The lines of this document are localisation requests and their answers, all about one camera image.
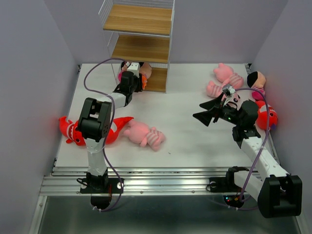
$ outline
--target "plush toy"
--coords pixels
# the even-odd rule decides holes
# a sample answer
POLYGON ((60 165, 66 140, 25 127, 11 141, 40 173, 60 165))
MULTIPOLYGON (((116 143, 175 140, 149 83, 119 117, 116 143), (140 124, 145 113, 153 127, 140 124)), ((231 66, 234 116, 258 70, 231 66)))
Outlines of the plush toy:
MULTIPOLYGON (((265 91, 263 89, 266 79, 261 72, 252 72, 247 76, 247 84, 250 88, 259 90, 263 95, 265 95, 265 91)), ((263 97, 257 91, 252 91, 253 98, 258 100, 263 100, 263 97)))
POLYGON ((231 100, 227 103, 227 105, 233 107, 233 108, 236 108, 236 109, 239 109, 240 106, 242 105, 242 101, 240 99, 240 96, 237 94, 237 93, 234 93, 232 95, 232 98, 231 100))
MULTIPOLYGON (((147 84, 147 80, 151 77, 152 75, 152 67, 148 62, 139 62, 140 64, 140 69, 139 69, 139 74, 142 76, 142 84, 143 84, 143 89, 145 89, 145 86, 147 84)), ((121 74, 124 71, 127 71, 128 67, 125 64, 125 62, 121 63, 121 71, 118 74, 118 80, 121 82, 121 74)))
POLYGON ((154 151, 157 151, 160 149, 160 144, 166 139, 162 132, 157 131, 155 127, 150 129, 145 123, 131 120, 129 126, 130 128, 125 130, 123 134, 133 143, 140 144, 141 147, 149 144, 154 151))
MULTIPOLYGON (((82 133, 77 130, 78 121, 73 124, 71 120, 66 120, 66 118, 66 116, 59 118, 59 129, 62 134, 68 138, 66 140, 66 143, 69 144, 75 142, 76 145, 79 146, 85 145, 82 133)), ((105 144, 112 144, 117 139, 119 132, 122 130, 122 128, 132 119, 133 117, 115 118, 113 120, 112 127, 108 132, 105 144)))
POLYGON ((84 139, 82 137, 82 133, 77 130, 78 120, 76 123, 73 123, 71 120, 66 120, 66 116, 59 118, 59 129, 61 133, 66 136, 68 139, 66 143, 76 143, 76 145, 85 145, 84 139))
POLYGON ((112 127, 108 132, 105 144, 112 144, 117 139, 119 132, 122 130, 122 128, 132 119, 133 117, 114 118, 112 127))
POLYGON ((223 63, 218 64, 218 67, 214 69, 214 74, 216 78, 222 82, 222 84, 219 86, 216 85, 213 81, 209 81, 206 88, 206 93, 210 97, 218 97, 222 93, 223 86, 226 84, 230 84, 235 89, 242 87, 244 84, 244 78, 235 73, 232 67, 223 63))
MULTIPOLYGON (((267 108, 265 106, 264 101, 256 101, 259 110, 258 110, 258 119, 256 120, 257 125, 260 129, 266 130, 267 129, 267 108)), ((277 125, 277 113, 269 105, 269 127, 270 129, 274 129, 277 125)))

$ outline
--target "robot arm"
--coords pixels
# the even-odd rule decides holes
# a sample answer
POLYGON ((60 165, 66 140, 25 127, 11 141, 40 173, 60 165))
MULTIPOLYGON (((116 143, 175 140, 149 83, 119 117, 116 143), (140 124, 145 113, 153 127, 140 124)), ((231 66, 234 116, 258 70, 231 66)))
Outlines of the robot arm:
MULTIPOLYGON (((213 122, 217 122, 221 118, 233 123, 235 125, 233 127, 234 141, 254 162, 262 147, 262 139, 254 126, 258 117, 258 106, 253 101, 247 100, 237 110, 226 104, 235 92, 234 88, 226 85, 223 89, 223 93, 219 97, 199 105, 207 111, 193 114, 193 116, 206 126, 209 126, 213 118, 213 122)), ((257 201, 261 214, 265 218, 300 215, 301 179, 285 171, 265 147, 255 168, 258 170, 261 180, 251 175, 245 191, 257 201)), ((237 192, 239 188, 243 188, 248 178, 249 172, 247 170, 246 168, 232 167, 225 177, 211 177, 210 191, 217 193, 237 192)), ((237 207, 242 206, 237 198, 235 201, 226 200, 226 202, 237 205, 237 207)))
MULTIPOLYGON (((110 94, 115 108, 127 106, 132 100, 133 92, 141 92, 142 79, 139 76, 139 63, 132 63, 127 71, 122 73, 121 82, 110 94)), ((107 192, 108 174, 104 160, 103 144, 109 133, 111 121, 112 100, 103 97, 98 100, 88 97, 81 110, 78 130, 82 133, 88 150, 88 172, 82 179, 81 193, 107 192)))
MULTIPOLYGON (((137 62, 128 65, 127 71, 122 73, 121 82, 116 89, 109 95, 114 99, 115 108, 127 106, 132 100, 133 92, 141 92, 142 79, 139 75, 140 64, 137 62)), ((112 102, 109 97, 98 99, 100 102, 112 102)))

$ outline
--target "white platform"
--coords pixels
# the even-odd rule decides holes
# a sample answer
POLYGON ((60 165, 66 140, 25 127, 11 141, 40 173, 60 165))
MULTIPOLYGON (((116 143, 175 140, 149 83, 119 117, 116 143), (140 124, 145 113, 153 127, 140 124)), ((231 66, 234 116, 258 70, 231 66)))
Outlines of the white platform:
MULTIPOLYGON (((229 64, 244 79, 247 72, 244 64, 229 64)), ((83 79, 94 64, 82 66, 69 119, 79 118, 84 100, 87 97, 99 98, 100 95, 88 92, 83 87, 83 79)), ((205 127, 193 113, 204 111, 200 103, 211 100, 205 94, 205 87, 210 80, 216 81, 213 69, 217 64, 171 64, 167 93, 135 93, 129 106, 117 109, 116 117, 133 116, 136 120, 155 126, 167 137, 161 150, 154 152, 150 147, 140 148, 128 138, 119 135, 117 141, 106 147, 110 162, 115 167, 126 168, 202 168, 251 166, 248 157, 239 149, 232 138, 233 125, 219 120, 205 127)), ((88 77, 87 85, 111 93, 116 82, 111 65, 96 68, 88 77)), ((243 100, 252 99, 251 93, 241 91, 243 100)), ((61 140, 56 167, 87 167, 87 152, 84 147, 61 140)))

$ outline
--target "gray wall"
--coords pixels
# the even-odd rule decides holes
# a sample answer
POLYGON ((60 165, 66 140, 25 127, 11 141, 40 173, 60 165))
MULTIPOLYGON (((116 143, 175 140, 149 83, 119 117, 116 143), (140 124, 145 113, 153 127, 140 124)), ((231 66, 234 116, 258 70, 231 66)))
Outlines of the gray wall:
POLYGON ((103 0, 44 0, 77 63, 109 58, 98 12, 103 0))
POLYGON ((254 60, 286 0, 176 0, 171 62, 254 60))
POLYGON ((0 29, 0 233, 26 234, 77 65, 43 0, 1 0, 0 29))
POLYGON ((272 132, 274 144, 282 166, 303 181, 303 207, 310 225, 311 12, 312 1, 289 1, 252 65, 267 77, 268 101, 279 114, 277 130, 272 132))
MULTIPOLYGON (((45 0, 78 63, 109 57, 103 0, 45 0)), ((252 62, 287 0, 176 0, 172 62, 252 62)))

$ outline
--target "wooden shelf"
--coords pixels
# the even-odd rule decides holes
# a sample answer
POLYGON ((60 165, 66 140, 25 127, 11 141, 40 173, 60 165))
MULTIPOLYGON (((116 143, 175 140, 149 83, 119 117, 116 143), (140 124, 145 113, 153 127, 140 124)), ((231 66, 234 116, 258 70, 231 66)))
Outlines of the wooden shelf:
POLYGON ((170 35, 172 9, 114 4, 104 30, 170 35))
POLYGON ((152 75, 147 80, 146 91, 166 92, 167 68, 153 67, 152 75))
POLYGON ((130 61, 167 63, 169 38, 120 35, 112 57, 130 61))

